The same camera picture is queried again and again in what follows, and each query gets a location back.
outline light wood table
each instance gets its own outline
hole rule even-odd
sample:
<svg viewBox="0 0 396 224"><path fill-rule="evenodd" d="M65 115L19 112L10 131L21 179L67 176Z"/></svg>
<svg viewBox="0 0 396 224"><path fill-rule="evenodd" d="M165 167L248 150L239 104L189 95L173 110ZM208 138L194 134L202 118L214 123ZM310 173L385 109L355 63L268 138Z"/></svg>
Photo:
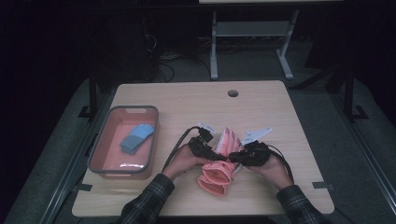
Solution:
<svg viewBox="0 0 396 224"><path fill-rule="evenodd" d="M230 97L229 90L236 90L239 95ZM92 185L92 189L78 192L73 207L77 217L119 216L122 207L161 171L180 136L198 122L210 124L219 133L229 127L240 138L246 131L272 127L260 141L282 151L295 183L320 212L333 211L329 191L315 189L312 184L322 182L323 178L280 81L125 84L116 92L112 106L115 105L155 105L159 109L152 176L147 180L108 180L87 170L83 184ZM185 142L197 134L192 131ZM175 181L176 189L160 216L283 214L276 190L248 169L235 176L226 197L216 197L200 189L197 178L201 172L197 166Z"/></svg>

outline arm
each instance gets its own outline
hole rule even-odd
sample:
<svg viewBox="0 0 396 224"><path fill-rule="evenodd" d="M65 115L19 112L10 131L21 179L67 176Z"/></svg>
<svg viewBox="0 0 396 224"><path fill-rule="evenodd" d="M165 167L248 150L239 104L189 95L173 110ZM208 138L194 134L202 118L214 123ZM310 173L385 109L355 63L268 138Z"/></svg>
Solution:
<svg viewBox="0 0 396 224"><path fill-rule="evenodd" d="M291 223L331 223L305 197L300 187L290 180L283 163L271 156L263 166L247 167L259 173L265 180L279 190L276 197L282 205Z"/></svg>
<svg viewBox="0 0 396 224"><path fill-rule="evenodd" d="M157 174L137 198L124 205L117 223L155 223L163 205L175 189L173 181L195 165L210 162L194 157L189 146L181 147L163 172Z"/></svg>

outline pink cloth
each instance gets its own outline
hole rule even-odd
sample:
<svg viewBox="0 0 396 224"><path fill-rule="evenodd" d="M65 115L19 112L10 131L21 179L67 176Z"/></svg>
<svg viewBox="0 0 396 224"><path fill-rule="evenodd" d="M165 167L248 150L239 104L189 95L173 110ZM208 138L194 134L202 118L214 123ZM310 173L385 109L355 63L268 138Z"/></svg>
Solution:
<svg viewBox="0 0 396 224"><path fill-rule="evenodd" d="M241 142L235 133L225 128L221 138L214 149L225 157L239 149ZM203 174L198 178L198 185L205 191L216 196L225 196L227 186L233 180L236 163L230 161L215 161L203 166Z"/></svg>

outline plaid shirt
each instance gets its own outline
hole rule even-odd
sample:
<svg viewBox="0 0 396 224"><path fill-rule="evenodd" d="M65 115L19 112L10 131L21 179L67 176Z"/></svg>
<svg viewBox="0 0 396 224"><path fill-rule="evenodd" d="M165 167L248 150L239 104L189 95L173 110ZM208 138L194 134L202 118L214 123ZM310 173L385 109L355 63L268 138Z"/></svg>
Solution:
<svg viewBox="0 0 396 224"><path fill-rule="evenodd" d="M158 174L137 198L125 204L117 223L155 223L175 185L166 175ZM306 199L297 185L282 189L276 197L292 223L330 223Z"/></svg>

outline pink translucent bin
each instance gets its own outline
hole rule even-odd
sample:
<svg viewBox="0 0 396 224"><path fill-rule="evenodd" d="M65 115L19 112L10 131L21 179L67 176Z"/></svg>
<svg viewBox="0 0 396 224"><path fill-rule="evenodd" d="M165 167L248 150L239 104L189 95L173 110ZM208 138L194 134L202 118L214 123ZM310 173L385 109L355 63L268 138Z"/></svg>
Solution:
<svg viewBox="0 0 396 224"><path fill-rule="evenodd" d="M149 178L158 117L158 109L152 105L111 108L88 160L90 170L102 178ZM120 142L134 126L142 123L152 125L154 133L146 138L134 155L121 151Z"/></svg>

